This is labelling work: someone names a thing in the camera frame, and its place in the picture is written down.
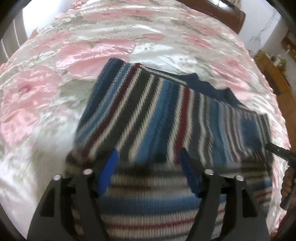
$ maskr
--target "floral bedspread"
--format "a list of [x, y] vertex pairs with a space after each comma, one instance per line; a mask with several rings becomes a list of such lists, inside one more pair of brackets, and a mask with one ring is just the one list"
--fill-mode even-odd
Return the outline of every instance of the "floral bedspread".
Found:
[[[175, 0], [90, 0], [60, 14], [0, 67], [0, 202], [25, 237], [51, 178], [64, 170], [79, 118], [110, 57], [229, 87], [267, 113], [273, 142], [289, 148], [284, 119], [242, 41]], [[275, 157], [269, 231], [283, 211], [285, 161]]]

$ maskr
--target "red stripe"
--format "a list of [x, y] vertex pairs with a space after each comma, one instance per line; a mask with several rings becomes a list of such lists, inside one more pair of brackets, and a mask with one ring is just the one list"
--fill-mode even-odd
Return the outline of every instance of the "red stripe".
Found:
[[98, 127], [98, 129], [96, 130], [96, 132], [91, 136], [90, 140], [88, 141], [87, 145], [85, 146], [85, 148], [82, 150], [82, 156], [83, 157], [87, 157], [89, 154], [89, 150], [91, 149], [92, 145], [95, 143], [95, 141], [99, 138], [99, 136], [102, 134], [102, 132], [104, 131], [104, 129], [108, 126], [108, 124], [110, 123], [117, 107], [119, 106], [133, 76], [135, 75], [137, 69], [140, 67], [140, 64], [137, 63], [135, 64], [129, 75], [127, 76], [125, 82], [123, 83], [123, 85], [121, 86], [121, 89], [119, 91], [119, 94], [117, 96], [117, 98], [114, 100], [113, 105], [110, 108], [109, 114], [107, 115], [107, 117], [105, 118], [105, 120], [103, 121], [103, 123]]
[[[266, 192], [266, 193], [262, 193], [257, 195], [255, 198], [258, 198], [260, 196], [263, 195], [268, 195], [270, 194], [271, 191]], [[220, 209], [217, 212], [217, 216], [219, 214], [224, 213], [225, 209]], [[174, 221], [174, 222], [170, 222], [170, 223], [160, 223], [160, 224], [149, 224], [149, 225], [141, 225], [141, 224], [136, 224], [136, 225], [122, 225], [122, 224], [109, 224], [106, 223], [106, 226], [108, 228], [113, 228], [113, 229], [130, 229], [130, 230], [135, 230], [135, 229], [161, 229], [161, 228], [165, 228], [165, 227], [173, 227], [173, 226], [177, 226], [177, 225], [182, 225], [182, 224], [188, 224], [188, 223], [193, 223], [195, 218], [189, 218], [189, 219], [184, 219], [184, 220], [180, 220], [180, 221]]]
[[183, 139], [185, 136], [185, 131], [187, 127], [187, 107], [189, 102], [189, 88], [184, 89], [184, 96], [183, 96], [183, 103], [182, 103], [182, 110], [181, 110], [181, 120], [180, 120], [180, 126], [179, 126], [179, 134], [177, 138], [177, 142], [175, 145], [175, 151], [176, 151], [176, 163], [179, 163], [179, 152], [180, 149], [183, 147]]

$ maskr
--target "black handle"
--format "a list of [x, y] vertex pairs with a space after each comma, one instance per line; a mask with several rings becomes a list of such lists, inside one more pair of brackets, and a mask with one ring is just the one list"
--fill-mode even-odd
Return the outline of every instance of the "black handle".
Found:
[[293, 197], [296, 195], [296, 185], [294, 183], [294, 179], [296, 178], [296, 171], [294, 171], [293, 179], [292, 179], [292, 191], [286, 196], [280, 203], [280, 207], [284, 210], [288, 210], [290, 202]]

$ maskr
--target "knitted garment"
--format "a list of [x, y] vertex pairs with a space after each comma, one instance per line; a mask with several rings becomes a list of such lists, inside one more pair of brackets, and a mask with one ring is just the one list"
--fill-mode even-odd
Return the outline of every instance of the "knitted garment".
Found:
[[200, 200], [178, 165], [180, 148], [221, 175], [242, 174], [267, 214], [268, 142], [267, 116], [244, 107], [230, 90], [216, 90], [196, 74], [176, 76], [112, 58], [81, 117], [66, 172], [80, 173], [116, 148], [119, 167], [99, 201], [111, 238], [185, 240]]

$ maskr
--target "bedsheet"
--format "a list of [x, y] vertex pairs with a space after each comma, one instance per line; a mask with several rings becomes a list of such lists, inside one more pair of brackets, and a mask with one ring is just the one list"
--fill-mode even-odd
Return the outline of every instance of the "bedsheet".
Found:
[[[60, 14], [0, 67], [0, 203], [26, 237], [51, 178], [64, 171], [87, 99], [110, 57], [175, 74], [197, 73], [267, 113], [289, 148], [276, 96], [237, 35], [175, 0], [89, 0]], [[286, 162], [274, 157], [267, 217], [274, 231]]]

